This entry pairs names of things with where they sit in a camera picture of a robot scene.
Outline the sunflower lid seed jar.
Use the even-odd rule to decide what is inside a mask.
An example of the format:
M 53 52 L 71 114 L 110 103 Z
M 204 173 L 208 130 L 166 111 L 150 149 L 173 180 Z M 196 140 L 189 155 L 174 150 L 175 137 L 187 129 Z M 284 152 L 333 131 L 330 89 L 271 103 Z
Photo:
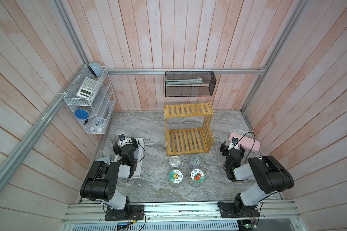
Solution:
M 169 173 L 169 185 L 173 188 L 178 188 L 183 183 L 183 174 L 179 169 L 173 169 Z

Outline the bamboo two-tier shelf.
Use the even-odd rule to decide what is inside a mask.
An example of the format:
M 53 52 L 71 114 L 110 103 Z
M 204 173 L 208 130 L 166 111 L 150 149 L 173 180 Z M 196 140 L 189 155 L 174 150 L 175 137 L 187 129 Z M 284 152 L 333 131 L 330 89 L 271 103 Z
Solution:
M 164 106 L 166 153 L 168 156 L 202 154 L 211 151 L 214 135 L 211 123 L 214 110 L 210 102 Z M 199 128 L 167 129 L 169 118 L 203 117 Z

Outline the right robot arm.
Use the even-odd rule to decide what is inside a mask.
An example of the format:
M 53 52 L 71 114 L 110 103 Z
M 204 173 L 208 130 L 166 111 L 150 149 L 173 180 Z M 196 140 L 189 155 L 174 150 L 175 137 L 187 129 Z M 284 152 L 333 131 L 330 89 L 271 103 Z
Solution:
M 273 156 L 250 158 L 248 163 L 241 165 L 245 148 L 237 140 L 230 145 L 223 142 L 220 152 L 226 157 L 224 170 L 230 181 L 250 178 L 256 181 L 248 190 L 237 194 L 233 203 L 217 203 L 222 218 L 258 217 L 261 209 L 256 207 L 259 202 L 294 186 L 292 175 Z

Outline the white label tin can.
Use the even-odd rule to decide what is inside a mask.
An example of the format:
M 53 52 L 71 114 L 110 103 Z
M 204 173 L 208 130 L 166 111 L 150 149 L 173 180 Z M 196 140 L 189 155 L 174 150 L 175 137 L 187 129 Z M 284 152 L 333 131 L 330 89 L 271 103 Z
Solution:
M 168 159 L 168 166 L 170 169 L 180 169 L 181 167 L 181 159 L 178 156 L 171 156 Z

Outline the purple label tin can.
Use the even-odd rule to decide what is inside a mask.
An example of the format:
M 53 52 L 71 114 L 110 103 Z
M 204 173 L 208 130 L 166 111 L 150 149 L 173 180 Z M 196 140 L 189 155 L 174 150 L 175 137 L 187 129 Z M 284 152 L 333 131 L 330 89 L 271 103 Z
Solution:
M 191 155 L 189 161 L 189 169 L 197 169 L 201 165 L 201 157 L 199 155 Z

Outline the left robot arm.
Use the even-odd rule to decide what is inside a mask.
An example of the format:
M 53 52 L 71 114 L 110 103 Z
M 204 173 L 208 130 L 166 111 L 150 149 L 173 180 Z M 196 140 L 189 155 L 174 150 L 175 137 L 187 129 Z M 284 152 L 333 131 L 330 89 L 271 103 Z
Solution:
M 81 198 L 100 202 L 106 221 L 128 220 L 129 225 L 145 219 L 144 206 L 132 206 L 128 196 L 117 189 L 119 179 L 129 179 L 134 176 L 138 163 L 136 151 L 143 151 L 144 146 L 131 138 L 129 141 L 117 142 L 113 146 L 115 154 L 120 156 L 116 162 L 94 161 L 80 189 Z

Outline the tomato lid seed jar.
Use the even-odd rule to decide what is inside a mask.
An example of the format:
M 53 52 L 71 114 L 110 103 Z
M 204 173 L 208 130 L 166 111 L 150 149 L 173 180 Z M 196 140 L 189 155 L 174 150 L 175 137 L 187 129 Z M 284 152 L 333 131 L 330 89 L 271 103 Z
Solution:
M 192 187 L 200 187 L 204 181 L 204 173 L 200 169 L 193 169 L 190 173 L 189 183 Z

